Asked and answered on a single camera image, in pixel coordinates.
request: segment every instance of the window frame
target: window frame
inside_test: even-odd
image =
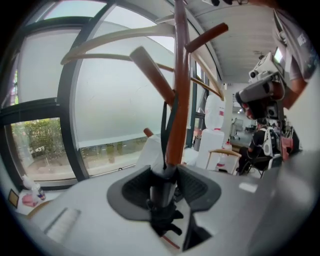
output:
[[[75,178],[38,182],[44,190],[67,189],[79,181],[90,178],[85,167],[84,160],[81,156],[81,149],[77,145],[77,134],[74,127],[75,117],[73,108],[75,103],[75,86],[77,84],[76,82],[82,60],[79,59],[77,61],[72,61],[63,66],[58,84],[57,97],[27,101],[10,106],[10,97],[8,97],[8,93],[10,93],[12,89],[12,80],[15,74],[14,69],[17,65],[19,52],[25,38],[37,33],[54,30],[80,29],[78,36],[72,44],[72,48],[76,47],[94,36],[101,22],[103,22],[106,16],[116,6],[138,13],[139,15],[153,22],[159,18],[147,10],[128,2],[116,3],[115,0],[94,1],[106,3],[106,5],[94,17],[65,16],[44,19],[46,15],[59,3],[51,1],[38,4],[35,10],[33,10],[33,12],[27,17],[17,32],[13,35],[11,42],[2,58],[0,63],[0,154],[5,169],[18,191],[24,189],[21,176],[24,175],[26,171],[19,159],[10,125],[17,122],[33,121],[46,118],[60,119],[62,142],[69,164],[75,174]],[[193,62],[193,65],[193,74],[191,75],[196,78],[197,68],[195,61]],[[204,82],[209,85],[209,80],[206,76],[204,76]],[[187,141],[190,142],[190,147],[192,145],[193,132],[195,128],[195,118],[199,118],[196,110],[196,83],[193,83],[192,89],[193,97],[191,106],[191,129],[188,129],[187,131]],[[108,173],[98,174],[97,176],[106,175]]]
[[[99,26],[99,22],[102,17],[108,15],[110,10],[114,8],[115,2],[108,1],[107,5],[105,5],[93,18],[67,16],[44,20],[43,18],[45,17],[45,13],[48,13],[48,11],[55,6],[56,4],[51,3],[50,7],[48,8],[48,3],[45,3],[42,6],[39,6],[38,9],[33,12],[33,16],[31,16],[29,20],[21,25],[17,33],[12,38],[11,44],[9,45],[8,50],[6,51],[6,55],[4,56],[4,59],[1,63],[0,102],[2,103],[1,106],[3,108],[0,109],[0,154],[6,171],[8,172],[9,177],[11,178],[18,191],[21,191],[24,188],[21,176],[23,176],[26,171],[19,159],[10,125],[17,122],[40,120],[46,118],[60,118],[62,142],[65,148],[65,152],[67,153],[70,166],[75,174],[75,178],[53,181],[39,181],[38,183],[44,190],[67,189],[70,186],[76,184],[78,181],[89,178],[89,175],[85,168],[78,168],[79,162],[82,161],[81,155],[80,159],[77,158],[77,153],[74,147],[66,146],[69,143],[69,139],[67,137],[72,137],[71,134],[73,133],[70,129],[70,120],[68,120],[69,122],[66,121],[67,119],[70,119],[69,109],[66,106],[70,104],[71,99],[69,97],[65,97],[65,95],[62,94],[66,93],[67,90],[71,91],[71,86],[68,86],[68,88],[65,88],[64,90],[58,88],[57,97],[32,100],[12,106],[10,106],[10,97],[7,97],[8,93],[10,93],[12,89],[12,80],[15,74],[13,70],[15,69],[17,58],[19,57],[19,51],[26,37],[55,30],[80,29],[78,36],[73,42],[72,46],[74,47],[75,45],[79,45],[82,42],[88,40],[89,36],[94,34],[93,30]],[[61,87],[62,79],[63,76],[61,73],[59,87]]]

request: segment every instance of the person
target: person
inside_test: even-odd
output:
[[[244,172],[248,170],[247,168],[244,169],[248,161],[255,159],[256,157],[265,156],[262,146],[264,144],[265,132],[267,128],[267,119],[259,118],[257,120],[257,131],[252,136],[249,148],[246,146],[240,148],[239,154],[241,157],[239,159],[239,167],[237,169],[240,175],[244,174]]]
[[[241,4],[267,6],[273,9],[274,26],[272,30],[274,41],[285,61],[285,70],[289,73],[290,84],[285,91],[283,107],[290,109],[303,92],[309,79],[319,64],[319,56],[306,32],[296,20],[281,7],[281,0],[224,0],[227,4],[237,1]],[[281,86],[275,88],[282,94]],[[247,104],[242,106],[248,118],[253,115]]]

